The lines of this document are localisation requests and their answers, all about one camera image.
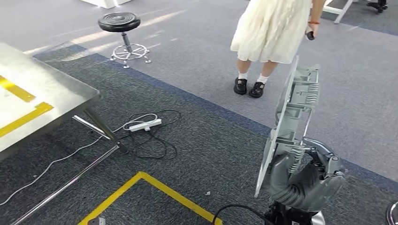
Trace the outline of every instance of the gray carpet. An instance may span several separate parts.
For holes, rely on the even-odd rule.
[[[321,66],[321,102],[309,128],[355,164],[398,181],[391,165],[398,159],[397,0],[381,15],[354,3],[342,23],[324,14],[317,40],[304,41],[300,65]],[[245,0],[132,0],[110,10],[79,0],[0,2],[0,40],[29,54],[72,41],[106,57],[121,44],[119,35],[101,32],[97,19],[105,13],[130,11],[142,24],[128,33],[132,42],[152,50],[152,64],[130,65],[223,108],[266,126],[274,111],[289,66],[272,74],[261,99],[236,96],[231,87],[237,75],[236,54],[229,50]],[[332,4],[341,4],[334,0]],[[253,63],[250,84],[261,64]]]
[[[129,155],[113,154],[25,224],[74,225],[137,171],[149,173],[212,213],[229,203],[266,210],[269,196],[262,193],[255,199],[253,194],[268,127],[134,69],[125,70],[117,62],[90,54],[78,45],[66,43],[36,57],[101,90],[104,99],[95,110],[111,128],[119,127],[130,114],[142,112],[178,110],[182,118],[157,134],[177,147],[176,158],[138,159],[133,152],[141,156],[158,156],[161,145],[151,142],[134,148],[145,136],[125,139],[124,143],[132,151]],[[174,112],[159,115],[165,123],[177,118]],[[53,132],[26,144],[0,164],[0,199],[4,200],[15,189],[31,181],[33,175],[38,175],[52,160],[68,155],[95,137],[75,121],[66,121]],[[0,224],[15,220],[109,147],[109,142],[101,141],[55,164],[37,184],[0,207]],[[168,156],[173,156],[172,149]],[[325,209],[328,224],[383,224],[385,207],[398,199],[397,184],[347,161],[344,165],[348,169],[348,183]],[[207,191],[211,191],[210,196],[205,196]],[[110,225],[209,224],[142,181],[102,216]],[[261,224],[254,215],[240,209],[225,211],[221,218],[226,225]]]

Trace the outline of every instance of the yellow tape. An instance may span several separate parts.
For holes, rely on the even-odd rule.
[[[29,92],[25,91],[24,89],[18,87],[11,81],[7,80],[5,77],[0,75],[0,87],[8,90],[18,98],[22,99],[24,102],[30,102],[35,99],[35,96],[30,94]],[[53,109],[53,107],[45,102],[42,102],[35,106],[35,110],[24,115],[23,117],[11,122],[10,124],[6,125],[5,127],[0,128],[0,137],[5,136],[6,134],[10,133],[11,131],[19,128],[20,126],[26,124],[27,122],[33,120],[34,118],[44,114]]]
[[[5,136],[6,134],[10,133],[11,131],[21,127],[22,125],[26,124],[27,122],[33,120],[34,118],[44,114],[53,109],[53,107],[47,103],[40,103],[36,107],[36,109],[23,117],[11,122],[10,124],[6,125],[5,127],[0,128],[0,137]]]
[[[129,181],[127,181],[123,186],[121,186],[117,191],[115,191],[111,196],[109,196],[105,201],[103,201],[94,211],[92,211],[86,218],[84,218],[79,225],[88,225],[88,222],[97,216],[99,216],[106,208],[108,208],[118,197],[123,195],[131,186],[136,184],[141,179],[141,172],[138,172]]]
[[[17,85],[15,85],[14,83],[7,80],[1,75],[0,75],[0,86],[8,90],[9,92],[13,93],[15,96],[22,99],[24,102],[30,102],[35,99],[35,97],[31,95],[29,92],[18,87]]]
[[[185,198],[175,190],[167,187],[162,182],[158,181],[154,177],[150,176],[145,172],[138,172],[135,176],[133,176],[129,181],[127,181],[123,186],[121,186],[116,192],[114,192],[110,197],[108,197],[105,201],[103,201],[93,212],[91,212],[86,218],[84,218],[79,225],[88,225],[88,221],[98,217],[106,208],[108,208],[119,196],[121,196],[124,192],[126,192],[131,186],[136,184],[140,179],[145,180],[146,182],[150,183],[152,186],[158,188],[162,192],[166,193],[168,196],[172,197],[185,207],[191,209],[196,214],[200,215],[204,219],[208,220],[209,222],[213,221],[214,215],[208,212],[207,210],[203,209],[202,207],[198,206],[191,200]],[[222,225],[222,221],[217,218],[215,221],[216,225]]]

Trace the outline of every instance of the white skirt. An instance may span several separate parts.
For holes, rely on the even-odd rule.
[[[251,0],[231,50],[243,61],[290,64],[308,26],[311,0]]]

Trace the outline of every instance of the table surface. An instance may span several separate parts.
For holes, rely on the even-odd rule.
[[[0,43],[0,161],[100,98],[97,89]]]

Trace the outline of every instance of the black cable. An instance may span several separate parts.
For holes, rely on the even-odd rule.
[[[138,145],[136,145],[136,146],[133,147],[132,153],[134,154],[134,156],[136,156],[136,157],[138,157],[138,158],[140,158],[140,159],[167,159],[167,160],[174,159],[174,158],[177,156],[177,147],[175,147],[175,145],[173,145],[173,144],[171,144],[171,143],[169,143],[169,142],[167,142],[167,141],[165,141],[165,140],[163,140],[163,139],[160,139],[160,138],[156,137],[155,134],[156,134],[158,131],[160,131],[161,128],[164,128],[164,127],[166,127],[166,126],[168,126],[168,125],[170,125],[170,124],[173,124],[173,123],[176,123],[177,121],[179,121],[179,120],[181,119],[182,115],[181,115],[181,113],[180,113],[179,111],[177,111],[177,110],[162,110],[162,111],[155,112],[155,113],[152,112],[152,113],[150,113],[150,114],[159,114],[159,113],[163,113],[163,112],[175,112],[175,113],[178,114],[178,117],[177,117],[176,120],[171,121],[171,122],[169,122],[169,123],[167,123],[167,124],[163,124],[163,125],[154,127],[154,128],[153,128],[154,131],[144,131],[144,132],[142,132],[142,131],[136,131],[136,132],[130,132],[130,134],[128,134],[128,135],[126,135],[126,136],[123,136],[123,137],[119,138],[119,139],[121,140],[121,139],[130,137],[133,141],[135,141],[135,140],[134,140],[134,137],[133,137],[134,135],[137,135],[137,134],[145,134],[145,135],[149,135],[149,136],[150,136],[150,137],[149,137],[146,141],[144,141],[143,143],[140,143],[140,144],[138,144]],[[137,114],[133,114],[133,115],[131,115],[131,116],[129,117],[128,121],[131,121],[131,119],[132,119],[134,116],[146,115],[146,114],[148,114],[148,113],[137,113]],[[164,152],[163,152],[163,154],[162,154],[161,156],[157,156],[157,157],[153,157],[153,156],[140,156],[140,155],[138,154],[137,148],[143,146],[144,144],[149,143],[150,141],[154,141],[154,140],[155,140],[155,141],[159,141],[159,142],[163,145],[163,147],[164,147]],[[171,148],[173,149],[174,154],[173,154],[172,157],[166,158],[166,156],[168,155],[168,147],[171,147]]]
[[[212,224],[215,225],[215,221],[218,218],[218,214],[220,214],[221,211],[223,211],[224,209],[230,208],[230,207],[239,207],[239,208],[244,208],[247,210],[250,210],[251,212],[253,212],[254,214],[256,214],[258,217],[260,217],[262,220],[264,220],[265,225],[274,225],[273,223],[271,223],[271,221],[269,221],[267,218],[265,218],[265,216],[263,216],[261,213],[259,213],[258,211],[256,211],[253,208],[250,208],[249,206],[246,205],[241,205],[241,204],[231,204],[231,205],[226,205],[224,207],[222,207],[221,209],[219,209],[216,214],[213,217],[213,221]]]

